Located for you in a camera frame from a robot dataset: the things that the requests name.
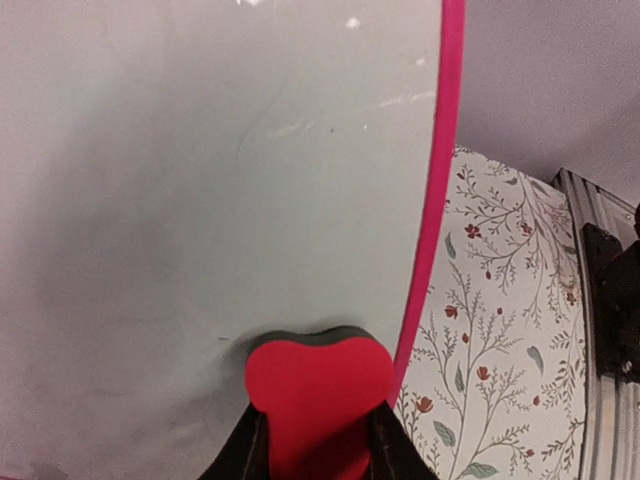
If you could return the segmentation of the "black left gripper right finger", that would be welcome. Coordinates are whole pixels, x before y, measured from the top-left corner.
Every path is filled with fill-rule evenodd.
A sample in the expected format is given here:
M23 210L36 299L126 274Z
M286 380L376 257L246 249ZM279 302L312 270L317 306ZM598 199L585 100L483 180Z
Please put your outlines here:
M386 401L368 415L368 447L370 480L438 480Z

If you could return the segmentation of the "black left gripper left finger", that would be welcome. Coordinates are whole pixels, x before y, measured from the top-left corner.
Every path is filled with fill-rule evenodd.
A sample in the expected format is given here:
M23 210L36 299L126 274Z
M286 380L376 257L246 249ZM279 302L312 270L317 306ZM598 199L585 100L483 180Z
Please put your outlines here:
M267 478L267 418L265 414L249 404L221 451L198 479L264 480Z

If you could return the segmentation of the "red whiteboard eraser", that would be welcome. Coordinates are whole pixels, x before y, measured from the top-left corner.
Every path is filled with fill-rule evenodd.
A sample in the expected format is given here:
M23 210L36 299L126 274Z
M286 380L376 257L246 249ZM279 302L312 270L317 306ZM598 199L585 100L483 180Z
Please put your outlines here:
M245 385L266 417L270 477L364 478L367 417L386 400L393 375L388 350L360 327L259 336Z

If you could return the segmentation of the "pink framed whiteboard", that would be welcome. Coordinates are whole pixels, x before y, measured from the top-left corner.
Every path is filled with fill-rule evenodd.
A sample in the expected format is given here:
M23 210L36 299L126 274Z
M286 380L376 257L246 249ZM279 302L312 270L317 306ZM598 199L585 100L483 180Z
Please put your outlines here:
M429 282L461 1L1 5L1 475L194 479L248 343Z

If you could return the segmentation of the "floral patterned table mat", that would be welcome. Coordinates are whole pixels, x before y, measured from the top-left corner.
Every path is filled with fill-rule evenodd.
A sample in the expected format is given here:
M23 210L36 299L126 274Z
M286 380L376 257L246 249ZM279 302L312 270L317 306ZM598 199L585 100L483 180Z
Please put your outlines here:
M456 147L395 412L441 479L575 479L586 400L577 246L563 193Z

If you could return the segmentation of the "front aluminium rail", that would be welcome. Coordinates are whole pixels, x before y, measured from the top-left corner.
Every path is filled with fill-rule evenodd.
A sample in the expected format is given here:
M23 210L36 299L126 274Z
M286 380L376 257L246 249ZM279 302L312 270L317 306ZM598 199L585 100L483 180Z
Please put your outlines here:
M584 177L562 168L553 186L566 195L580 269L586 333L586 421L582 479L639 477L639 386L598 369L596 290L583 227L592 224L628 247L636 239L635 207Z

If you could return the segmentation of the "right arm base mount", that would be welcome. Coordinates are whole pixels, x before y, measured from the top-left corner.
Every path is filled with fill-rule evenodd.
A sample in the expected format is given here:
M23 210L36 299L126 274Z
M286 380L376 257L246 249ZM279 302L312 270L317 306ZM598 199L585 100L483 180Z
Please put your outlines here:
M581 228L596 372L638 383L639 239L623 241L606 214L594 208Z

